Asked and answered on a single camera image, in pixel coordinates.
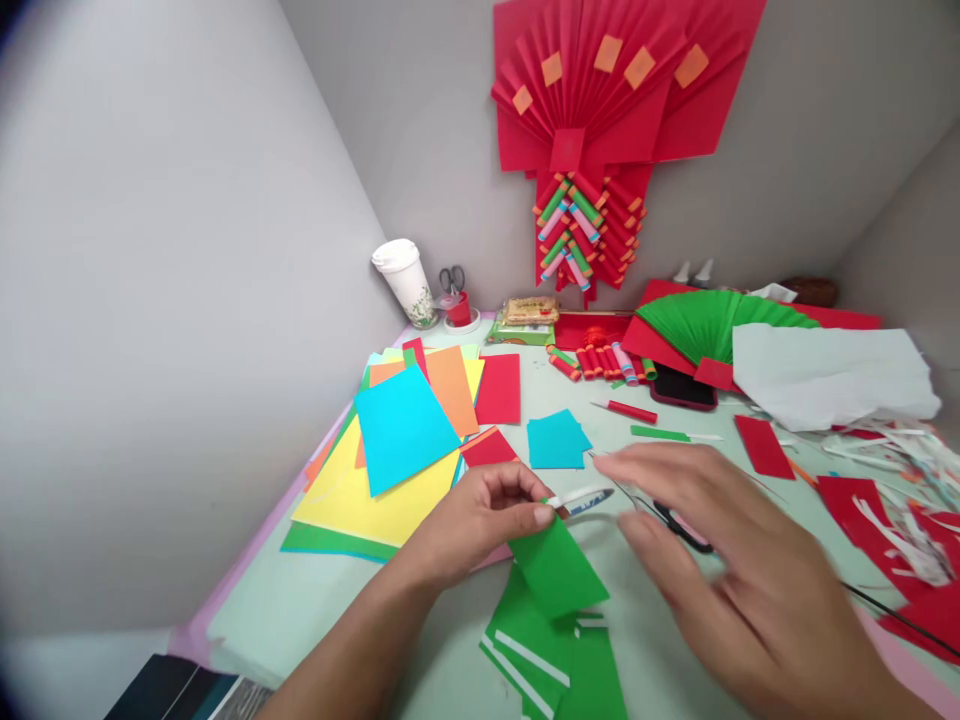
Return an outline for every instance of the black wire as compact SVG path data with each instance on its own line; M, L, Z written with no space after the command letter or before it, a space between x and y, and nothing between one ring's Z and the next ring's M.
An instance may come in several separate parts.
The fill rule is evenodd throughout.
M912 622L910 622L909 620L907 620L903 615L901 615L900 613L898 613L896 610L891 610L890 608L888 608L886 605L884 605L884 604L883 604L882 602L880 602L879 600L874 600L872 597L870 597L869 595L867 595L865 592L863 592L863 591L861 591L861 590L858 590L857 588L853 587L852 585L848 585L847 583L843 582L842 580L840 581L840 584L843 585L847 590L849 590L850 592L852 592L852 593L853 593L854 595L856 595L857 597L859 597L859 598L861 598L861 599L863 599L863 600L866 600L868 603L870 603L871 605L873 605L873 606L876 607L877 609L882 610L883 612L887 613L887 615L889 615L890 617L896 618L897 620L899 620L900 622L902 622L904 625L906 625L906 626L909 627L910 629L915 630L916 632L920 633L921 635L923 635L923 636L924 636L927 640L929 640L930 642L936 643L937 645L939 645L940 647L942 647L944 650L946 650L948 653L950 653L950 654L953 655L954 657L960 658L960 651L955 650L952 646L950 646L950 645L948 645L947 643L945 643L943 640L941 640L940 638L938 638L938 637L937 637L936 635L934 635L933 633L927 632L926 630L924 630L922 627L920 627L920 626L918 626L918 625L914 625Z

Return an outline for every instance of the white paper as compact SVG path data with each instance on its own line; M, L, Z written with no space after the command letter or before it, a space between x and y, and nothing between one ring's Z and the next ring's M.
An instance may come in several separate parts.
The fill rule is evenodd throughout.
M904 330L740 325L733 378L794 432L864 417L928 420L940 410L930 368Z

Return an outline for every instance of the table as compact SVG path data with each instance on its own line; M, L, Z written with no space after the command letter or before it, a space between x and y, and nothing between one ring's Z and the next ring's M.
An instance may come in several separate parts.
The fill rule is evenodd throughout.
M421 337L425 345L432 347L482 345L491 322L487 317L479 329L468 335L449 335L437 327L421 333ZM408 328L397 346L415 334ZM571 383L549 365L542 347L492 345L482 352L520 355L523 423L500 429L522 460L529 457L526 421L564 408L571 409L597 450L612 451L630 444L635 440L630 434L633 421L590 404L590 400L615 399L656 410L660 428L722 436L724 440L714 443L716 447L752 474L733 423L734 415L749 412L745 399L722 394L721 405L715 412L698 413L654 403L646 386L614 390L604 382ZM357 368L358 379L361 370ZM841 475L903 483L894 473L829 457L806 445L787 452L811 475L836 471ZM558 494L594 482L609 484L589 462L587 465L585 470L538 472ZM890 588L880 571L850 544L805 482L767 477L762 481L776 493L770 495L773 502L820 539L847 582ZM214 669L242 673L268 686L278 686L380 567L352 557L279 552L290 514L302 497L299 489L304 482L301 475L268 520L262 531L265 539L255 538L247 555L188 628L194 634L203 633L209 643L209 655L203 659L208 659ZM574 537L610 590L611 599L603 610L631 717L748 717L687 648L667 605L617 530L616 516L631 508L630 501L616 493L569 522ZM697 561L707 573L722 569L715 557L697 556ZM508 562L485 568L441 597L398 688L393 717L520 717L519 696L477 647L508 573ZM892 588L869 592L892 607L903 603ZM955 695L960 695L960 673L908 643L902 645ZM896 645L894 649L903 654Z

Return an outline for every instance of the pleated paper fan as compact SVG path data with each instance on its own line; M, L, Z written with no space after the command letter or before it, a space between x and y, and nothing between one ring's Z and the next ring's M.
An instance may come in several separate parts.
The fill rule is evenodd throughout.
M725 290L668 295L638 308L637 315L698 366L698 380L723 390L733 383L733 328L820 327L788 305Z

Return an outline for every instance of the scissors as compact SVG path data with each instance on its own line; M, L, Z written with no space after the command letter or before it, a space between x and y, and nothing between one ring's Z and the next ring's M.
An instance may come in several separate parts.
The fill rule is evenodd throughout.
M440 270L440 287L447 295L459 295L466 281L467 276L459 265Z

